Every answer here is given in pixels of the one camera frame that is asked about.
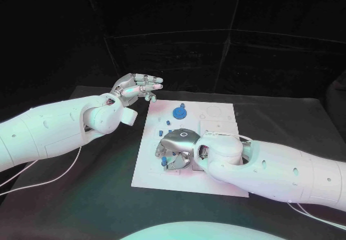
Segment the dark background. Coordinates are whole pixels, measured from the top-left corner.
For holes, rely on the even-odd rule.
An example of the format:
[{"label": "dark background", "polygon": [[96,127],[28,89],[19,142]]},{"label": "dark background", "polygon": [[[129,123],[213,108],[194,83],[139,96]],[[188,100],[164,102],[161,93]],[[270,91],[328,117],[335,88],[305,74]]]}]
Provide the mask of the dark background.
[{"label": "dark background", "polygon": [[169,91],[326,106],[346,69],[342,0],[2,0],[0,20],[0,121],[127,73],[162,77]]}]

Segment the table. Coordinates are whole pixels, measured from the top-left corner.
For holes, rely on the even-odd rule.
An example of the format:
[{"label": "table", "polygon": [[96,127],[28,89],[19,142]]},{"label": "table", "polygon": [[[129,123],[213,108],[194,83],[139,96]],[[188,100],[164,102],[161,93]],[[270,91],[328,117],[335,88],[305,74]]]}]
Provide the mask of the table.
[{"label": "table", "polygon": [[[71,98],[110,88],[78,86]],[[324,158],[346,161],[346,144],[318,99],[156,91],[158,99],[233,103],[240,134],[288,145]],[[149,102],[133,126],[81,148],[68,174],[54,183],[11,193],[0,206],[2,239],[120,239],[159,224],[205,221],[238,225],[285,239],[341,239],[346,232],[298,213],[288,203],[250,198],[132,187]],[[78,150],[40,161],[15,188],[58,177]],[[308,211],[345,222],[346,213],[316,205]]]}]

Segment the white paper sheet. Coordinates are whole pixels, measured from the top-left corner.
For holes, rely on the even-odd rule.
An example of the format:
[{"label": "white paper sheet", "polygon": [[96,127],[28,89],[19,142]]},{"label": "white paper sheet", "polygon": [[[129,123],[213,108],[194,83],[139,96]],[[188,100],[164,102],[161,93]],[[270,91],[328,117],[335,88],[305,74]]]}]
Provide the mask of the white paper sheet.
[{"label": "white paper sheet", "polygon": [[[181,103],[185,103],[188,115],[185,119],[178,120],[174,117],[174,110],[181,107]],[[195,164],[182,170],[165,170],[162,158],[156,157],[158,144],[169,130],[181,128],[194,130],[200,135],[205,131],[238,134],[234,105],[169,100],[151,103],[132,186],[249,198],[250,193],[246,190],[233,184],[215,181]],[[177,158],[169,151],[166,157],[168,163]]]}]

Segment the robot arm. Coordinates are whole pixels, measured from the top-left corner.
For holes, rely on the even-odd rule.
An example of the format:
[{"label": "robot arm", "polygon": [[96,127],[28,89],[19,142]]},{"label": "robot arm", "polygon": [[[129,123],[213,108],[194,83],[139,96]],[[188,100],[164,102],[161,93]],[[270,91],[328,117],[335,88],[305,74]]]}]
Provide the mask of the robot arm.
[{"label": "robot arm", "polygon": [[133,125],[138,112],[127,108],[139,97],[156,101],[152,90],[162,78],[127,74],[110,93],[32,108],[0,124],[0,171],[60,156],[113,133],[120,122]]},{"label": "robot arm", "polygon": [[[234,184],[272,200],[325,205],[346,211],[345,162],[325,159],[276,143],[257,140],[241,142],[226,133],[208,132],[201,137],[194,132],[195,137],[188,139],[189,135],[187,129],[168,133],[156,156],[165,149],[188,152],[185,156],[189,162],[195,161],[217,181]],[[241,164],[243,158],[249,160],[247,164]],[[178,154],[165,169],[179,169],[181,162],[182,156]]]}]

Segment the robotic hand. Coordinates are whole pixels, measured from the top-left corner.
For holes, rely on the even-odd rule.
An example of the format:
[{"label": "robotic hand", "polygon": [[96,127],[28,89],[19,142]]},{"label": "robotic hand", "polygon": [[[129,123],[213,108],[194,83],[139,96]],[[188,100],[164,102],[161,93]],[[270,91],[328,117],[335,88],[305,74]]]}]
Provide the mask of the robotic hand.
[{"label": "robotic hand", "polygon": [[156,157],[178,152],[165,170],[197,162],[220,182],[286,203],[318,204],[346,211],[346,163],[318,157],[289,146],[224,132],[200,136],[178,129],[161,140]]},{"label": "robotic hand", "polygon": [[127,74],[110,93],[32,108],[0,124],[0,171],[60,156],[113,133],[120,122],[133,126],[138,112],[127,108],[145,97],[156,101],[153,90],[164,79]]}]

